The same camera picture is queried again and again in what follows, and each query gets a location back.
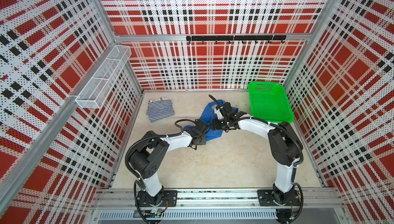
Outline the blue white striped tank top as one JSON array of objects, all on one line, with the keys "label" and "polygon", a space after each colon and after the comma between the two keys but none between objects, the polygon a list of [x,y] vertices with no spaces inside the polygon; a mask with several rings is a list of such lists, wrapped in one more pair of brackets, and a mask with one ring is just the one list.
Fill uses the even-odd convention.
[{"label": "blue white striped tank top", "polygon": [[146,115],[151,123],[174,116],[172,100],[164,97],[149,100]]}]

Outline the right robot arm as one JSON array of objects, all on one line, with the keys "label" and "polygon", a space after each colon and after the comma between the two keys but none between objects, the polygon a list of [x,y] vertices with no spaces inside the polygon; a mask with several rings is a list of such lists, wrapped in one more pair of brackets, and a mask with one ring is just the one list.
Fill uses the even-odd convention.
[{"label": "right robot arm", "polygon": [[214,100],[217,118],[211,122],[211,129],[217,131],[243,130],[257,134],[269,141],[270,151],[277,162],[274,189],[283,194],[295,185],[297,167],[303,162],[303,147],[288,122],[272,123],[245,112],[237,113],[231,104]]}]

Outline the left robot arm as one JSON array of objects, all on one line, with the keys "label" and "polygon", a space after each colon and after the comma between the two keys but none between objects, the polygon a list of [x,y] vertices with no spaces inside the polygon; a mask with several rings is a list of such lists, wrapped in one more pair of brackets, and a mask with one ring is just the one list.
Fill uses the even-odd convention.
[{"label": "left robot arm", "polygon": [[206,134],[210,130],[209,125],[200,119],[181,119],[174,125],[180,129],[179,132],[157,134],[149,131],[125,155],[126,168],[151,198],[157,198],[164,191],[157,171],[166,154],[179,148],[196,149],[198,145],[205,145]]}]

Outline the green plastic basket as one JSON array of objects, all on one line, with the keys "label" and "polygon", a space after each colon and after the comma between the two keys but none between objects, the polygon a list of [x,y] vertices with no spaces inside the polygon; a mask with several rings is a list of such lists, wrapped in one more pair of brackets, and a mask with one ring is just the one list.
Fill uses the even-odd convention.
[{"label": "green plastic basket", "polygon": [[248,84],[248,92],[252,116],[273,123],[293,122],[294,114],[281,84],[254,81]]}]

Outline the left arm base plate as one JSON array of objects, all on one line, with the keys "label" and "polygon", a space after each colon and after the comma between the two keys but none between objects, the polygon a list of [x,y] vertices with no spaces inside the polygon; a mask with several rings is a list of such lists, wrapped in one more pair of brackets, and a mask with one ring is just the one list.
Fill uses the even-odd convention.
[{"label": "left arm base plate", "polygon": [[177,198],[177,190],[161,190],[155,196],[150,196],[146,191],[141,190],[137,193],[136,204],[139,207],[175,207]]}]

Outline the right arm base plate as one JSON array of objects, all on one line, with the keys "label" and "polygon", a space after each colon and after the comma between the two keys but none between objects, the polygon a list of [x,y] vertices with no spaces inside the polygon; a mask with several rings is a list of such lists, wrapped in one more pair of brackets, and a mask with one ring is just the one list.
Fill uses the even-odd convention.
[{"label": "right arm base plate", "polygon": [[300,206],[301,199],[298,192],[291,189],[289,192],[283,193],[280,190],[257,190],[258,201],[260,206]]}]

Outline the black hook rail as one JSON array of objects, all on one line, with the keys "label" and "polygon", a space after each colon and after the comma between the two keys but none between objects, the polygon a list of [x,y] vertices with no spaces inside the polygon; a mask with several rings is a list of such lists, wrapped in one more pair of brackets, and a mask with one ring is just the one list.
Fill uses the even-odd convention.
[{"label": "black hook rail", "polygon": [[207,42],[207,41],[285,41],[286,35],[231,35],[231,36],[186,36],[188,42]]}]

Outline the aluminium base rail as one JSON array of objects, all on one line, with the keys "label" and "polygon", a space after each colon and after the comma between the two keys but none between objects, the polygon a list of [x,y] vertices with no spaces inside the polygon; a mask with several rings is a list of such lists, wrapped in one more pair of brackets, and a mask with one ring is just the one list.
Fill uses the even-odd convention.
[{"label": "aluminium base rail", "polygon": [[131,189],[100,190],[89,212],[89,224],[284,223],[348,224],[344,203],[333,188],[303,188],[301,205],[260,206],[257,190],[171,189],[178,191],[175,207],[139,207]]}]

